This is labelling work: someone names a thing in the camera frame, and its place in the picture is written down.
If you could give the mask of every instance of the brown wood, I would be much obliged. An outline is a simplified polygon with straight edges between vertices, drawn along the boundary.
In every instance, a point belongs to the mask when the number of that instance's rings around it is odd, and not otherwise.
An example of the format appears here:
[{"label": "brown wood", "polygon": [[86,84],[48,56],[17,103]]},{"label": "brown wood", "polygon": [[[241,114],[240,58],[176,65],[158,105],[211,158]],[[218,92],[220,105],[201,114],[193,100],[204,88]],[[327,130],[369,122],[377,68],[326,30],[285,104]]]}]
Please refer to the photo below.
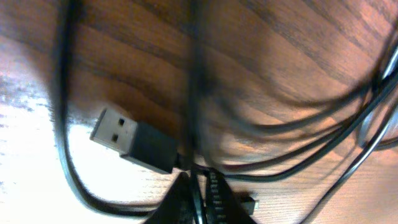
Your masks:
[{"label": "brown wood", "polygon": [[[102,108],[114,105],[180,138],[187,6],[185,0],[84,1],[74,49],[70,144],[81,177],[99,197],[157,202],[178,173],[158,175],[120,160],[88,136]],[[132,223],[87,210],[64,180],[47,91],[58,7],[54,0],[0,2],[0,221]],[[206,16],[203,45],[212,71],[242,114],[276,124],[323,109],[300,102],[335,98],[368,80],[394,33],[398,3],[212,1]],[[353,103],[296,134],[335,124],[357,108]],[[220,139],[231,161],[242,154],[240,161],[270,158],[304,143],[256,141],[230,132]],[[256,193],[259,223],[297,223],[359,151],[350,137],[287,180],[230,184]],[[256,173],[286,169],[306,156]],[[314,223],[396,223],[397,161],[397,149],[373,153]]]}]

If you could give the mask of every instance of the usb connector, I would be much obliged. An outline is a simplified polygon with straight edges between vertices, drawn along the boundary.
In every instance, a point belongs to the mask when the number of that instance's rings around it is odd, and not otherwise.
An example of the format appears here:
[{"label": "usb connector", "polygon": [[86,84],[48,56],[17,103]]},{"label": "usb connector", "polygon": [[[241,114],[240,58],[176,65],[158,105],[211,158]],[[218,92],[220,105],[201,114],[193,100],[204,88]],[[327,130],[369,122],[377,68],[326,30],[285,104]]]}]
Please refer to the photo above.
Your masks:
[{"label": "usb connector", "polygon": [[161,174],[170,174],[177,159],[177,141],[146,123],[105,109],[90,136],[119,152],[120,157]]}]

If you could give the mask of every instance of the wooden table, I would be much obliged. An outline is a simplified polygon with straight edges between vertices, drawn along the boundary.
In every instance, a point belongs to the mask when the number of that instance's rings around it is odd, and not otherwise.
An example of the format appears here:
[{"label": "wooden table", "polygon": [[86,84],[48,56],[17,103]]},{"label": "wooden table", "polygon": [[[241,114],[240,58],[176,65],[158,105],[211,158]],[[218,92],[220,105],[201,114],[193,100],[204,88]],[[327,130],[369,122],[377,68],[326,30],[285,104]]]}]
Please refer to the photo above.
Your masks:
[{"label": "wooden table", "polygon": [[[0,2],[0,222],[139,223],[87,210],[68,188],[54,148],[48,88],[56,0]],[[117,106],[180,138],[190,36],[185,0],[84,1],[75,47],[70,145],[81,178],[108,200],[158,202],[178,174],[159,175],[89,140],[102,108]],[[277,124],[323,108],[371,77],[394,33],[398,2],[212,1],[203,45],[240,112]],[[293,134],[334,124],[358,101]],[[270,158],[304,142],[226,132],[230,160]],[[260,200],[258,223],[297,223],[360,151],[350,136],[303,172],[269,184],[230,184]],[[308,154],[257,174],[286,169]],[[398,150],[375,152],[314,223],[396,223]]]}]

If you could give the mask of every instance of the wood grain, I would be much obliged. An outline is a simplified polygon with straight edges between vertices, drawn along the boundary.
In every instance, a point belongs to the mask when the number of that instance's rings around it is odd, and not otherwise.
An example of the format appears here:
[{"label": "wood grain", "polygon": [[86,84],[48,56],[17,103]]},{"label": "wood grain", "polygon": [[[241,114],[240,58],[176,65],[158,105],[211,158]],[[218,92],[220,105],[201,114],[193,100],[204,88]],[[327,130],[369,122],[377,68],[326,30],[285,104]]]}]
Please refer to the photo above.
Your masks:
[{"label": "wood grain", "polygon": [[[74,163],[86,186],[101,198],[157,202],[178,170],[155,174],[120,160],[88,136],[102,108],[111,105],[180,138],[190,43],[188,2],[83,3],[69,102]],[[398,16],[393,0],[224,0],[210,6],[202,44],[211,71],[242,114],[270,124],[321,111],[323,107],[308,108],[303,102],[333,99],[369,80]],[[0,222],[131,223],[87,210],[72,195],[59,166],[47,91],[58,8],[54,0],[0,2]],[[335,124],[358,105],[355,101],[292,135]],[[219,125],[221,115],[209,114],[211,124]],[[220,133],[217,125],[214,136],[230,162],[271,158],[309,141],[247,139],[228,130]],[[258,223],[297,223],[359,151],[350,137],[287,180],[230,184],[260,200],[254,213]],[[307,156],[255,173],[275,173]],[[396,223],[397,161],[397,149],[372,154],[314,223]]]}]

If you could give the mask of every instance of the usb-a connector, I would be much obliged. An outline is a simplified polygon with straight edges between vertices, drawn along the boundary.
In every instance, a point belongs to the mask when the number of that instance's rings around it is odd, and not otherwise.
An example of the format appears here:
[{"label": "usb-a connector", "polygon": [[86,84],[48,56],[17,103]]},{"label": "usb-a connector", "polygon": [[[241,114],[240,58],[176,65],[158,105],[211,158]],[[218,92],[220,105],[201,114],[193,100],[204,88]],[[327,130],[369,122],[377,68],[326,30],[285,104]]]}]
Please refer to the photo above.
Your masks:
[{"label": "usb-a connector", "polygon": [[170,174],[177,159],[177,141],[152,126],[105,109],[90,136],[118,151],[120,157],[161,174]]}]

